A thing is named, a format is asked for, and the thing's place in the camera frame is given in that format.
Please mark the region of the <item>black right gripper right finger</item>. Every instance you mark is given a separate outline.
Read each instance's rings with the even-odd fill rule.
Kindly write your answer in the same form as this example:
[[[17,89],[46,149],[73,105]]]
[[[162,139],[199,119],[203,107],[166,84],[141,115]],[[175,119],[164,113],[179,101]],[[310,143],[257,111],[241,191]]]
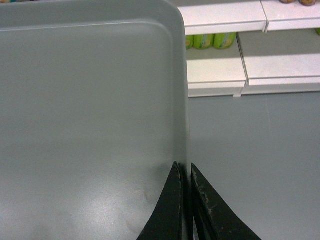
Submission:
[[[259,240],[228,206],[195,164],[191,164],[193,216],[200,240]]]

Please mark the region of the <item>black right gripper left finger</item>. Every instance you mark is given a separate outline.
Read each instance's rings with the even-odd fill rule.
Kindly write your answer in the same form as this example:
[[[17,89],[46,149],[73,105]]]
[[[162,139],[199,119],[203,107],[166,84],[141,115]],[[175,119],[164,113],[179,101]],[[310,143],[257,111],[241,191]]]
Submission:
[[[185,237],[185,190],[183,166],[175,161],[139,240],[182,240]]]

